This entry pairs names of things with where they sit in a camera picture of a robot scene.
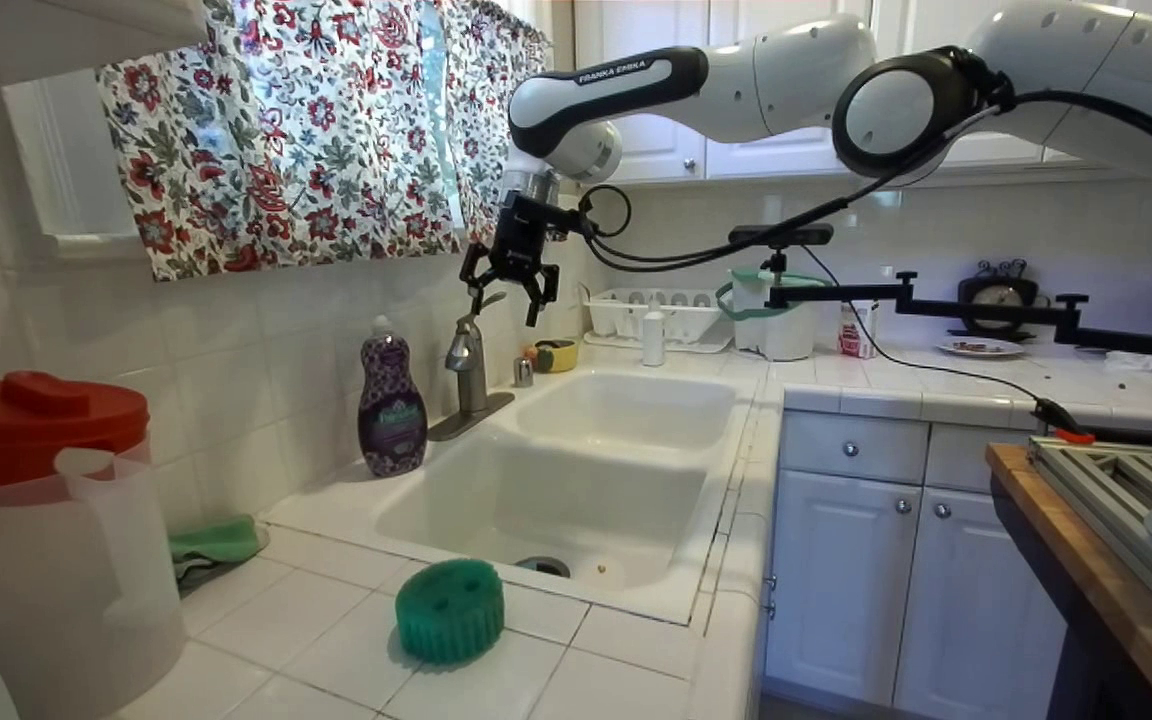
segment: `white wall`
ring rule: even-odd
[[[462,256],[153,285],[146,266],[55,266],[0,109],[0,374],[128,384],[153,408],[153,462],[175,529],[262,514],[358,457],[358,350],[377,311],[413,341],[417,384],[467,307]],[[519,306],[484,311],[488,380],[508,384]]]
[[[845,186],[681,186],[637,188],[637,225],[624,236],[634,254],[689,254],[724,243],[731,225],[783,222],[836,195]],[[1026,256],[1047,297],[1089,294],[1089,329],[1152,334],[1152,186],[961,186],[904,188],[853,204],[836,222],[836,242],[820,256],[853,285],[882,279],[885,267],[915,267],[915,297],[951,299],[977,260]],[[755,267],[768,254],[671,271],[621,276],[604,285],[718,290],[728,267]],[[892,341],[941,341],[950,321],[892,321]]]

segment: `curtain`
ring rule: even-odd
[[[95,74],[158,279],[462,254],[545,37],[480,0],[210,0],[210,48]]]

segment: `faucet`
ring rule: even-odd
[[[475,311],[455,321],[443,369],[455,374],[455,414],[433,428],[433,439],[453,439],[514,401],[508,393],[488,398],[484,334]]]
[[[455,374],[455,405],[465,420],[480,420],[488,408],[488,374],[484,374],[484,334],[472,315],[455,321],[443,369]]]

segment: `double sink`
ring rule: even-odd
[[[506,579],[689,619],[722,529],[741,384],[583,369],[437,449],[371,507],[417,560],[480,558]]]

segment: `green sponge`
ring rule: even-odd
[[[401,649],[426,664],[484,658],[506,628],[500,577],[484,560],[443,560],[417,573],[396,595]]]
[[[215,529],[199,529],[199,532],[174,532],[174,560],[211,560],[211,564],[244,564],[262,553],[262,529],[252,517],[215,525]]]

